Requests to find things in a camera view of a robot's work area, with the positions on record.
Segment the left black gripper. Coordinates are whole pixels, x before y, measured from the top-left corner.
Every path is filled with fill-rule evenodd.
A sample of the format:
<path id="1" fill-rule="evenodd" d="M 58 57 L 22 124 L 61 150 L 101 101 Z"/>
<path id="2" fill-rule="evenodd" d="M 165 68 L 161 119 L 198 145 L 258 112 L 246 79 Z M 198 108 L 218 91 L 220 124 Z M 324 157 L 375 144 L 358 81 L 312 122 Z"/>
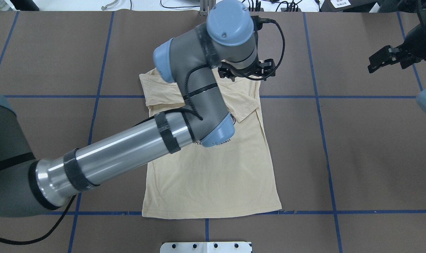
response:
<path id="1" fill-rule="evenodd" d="M 255 59 L 250 66 L 237 69 L 230 63 L 221 62 L 221 66 L 218 67 L 218 75 L 220 78 L 228 78 L 233 82 L 237 78 L 246 78 L 255 81 L 266 80 L 276 75 L 276 65 L 274 59 L 266 59 L 263 62 Z"/>

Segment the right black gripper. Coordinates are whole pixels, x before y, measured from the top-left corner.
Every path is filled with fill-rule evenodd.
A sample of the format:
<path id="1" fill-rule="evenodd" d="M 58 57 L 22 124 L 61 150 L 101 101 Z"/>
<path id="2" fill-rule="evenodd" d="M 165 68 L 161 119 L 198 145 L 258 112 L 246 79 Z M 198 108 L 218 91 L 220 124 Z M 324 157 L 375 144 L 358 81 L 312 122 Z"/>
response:
<path id="1" fill-rule="evenodd" d="M 426 27 L 419 24 L 406 35 L 400 46 L 385 45 L 370 56 L 368 71 L 374 73 L 382 67 L 397 63 L 406 69 L 423 60 L 426 61 Z"/>

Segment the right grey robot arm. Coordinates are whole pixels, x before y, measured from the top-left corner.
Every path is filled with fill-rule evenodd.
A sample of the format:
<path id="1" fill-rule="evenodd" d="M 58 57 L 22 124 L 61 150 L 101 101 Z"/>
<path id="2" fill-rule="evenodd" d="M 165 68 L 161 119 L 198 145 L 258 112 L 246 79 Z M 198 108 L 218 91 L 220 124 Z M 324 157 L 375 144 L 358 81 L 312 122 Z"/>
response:
<path id="1" fill-rule="evenodd" d="M 415 13 L 419 23 L 405 35 L 401 45 L 385 45 L 369 56 L 369 73 L 387 65 L 400 64 L 402 69 L 406 69 L 426 62 L 426 0 L 385 0 L 380 10 L 388 3 L 399 12 Z"/>

